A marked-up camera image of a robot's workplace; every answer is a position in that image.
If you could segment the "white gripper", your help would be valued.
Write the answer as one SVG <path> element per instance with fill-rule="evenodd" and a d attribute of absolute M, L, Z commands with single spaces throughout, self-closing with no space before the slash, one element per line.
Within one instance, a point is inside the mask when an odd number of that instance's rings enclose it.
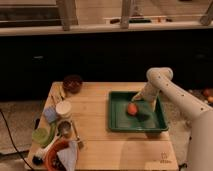
<path fill-rule="evenodd" d="M 142 89 L 142 94 L 137 93 L 131 99 L 132 102 L 141 100 L 144 98 L 146 101 L 151 102 L 151 109 L 154 112 L 157 104 L 157 96 L 159 94 L 159 89 L 153 86 L 150 82 L 147 82 L 144 88 Z"/>

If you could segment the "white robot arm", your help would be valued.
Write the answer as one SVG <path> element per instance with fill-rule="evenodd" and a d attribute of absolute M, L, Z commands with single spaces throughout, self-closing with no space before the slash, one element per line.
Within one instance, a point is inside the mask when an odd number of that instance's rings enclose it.
<path fill-rule="evenodd" d="M 191 121 L 191 140 L 185 171 L 213 171 L 213 107 L 199 100 L 172 82 L 169 67 L 150 68 L 147 83 L 132 97 L 153 104 L 162 91 Z"/>

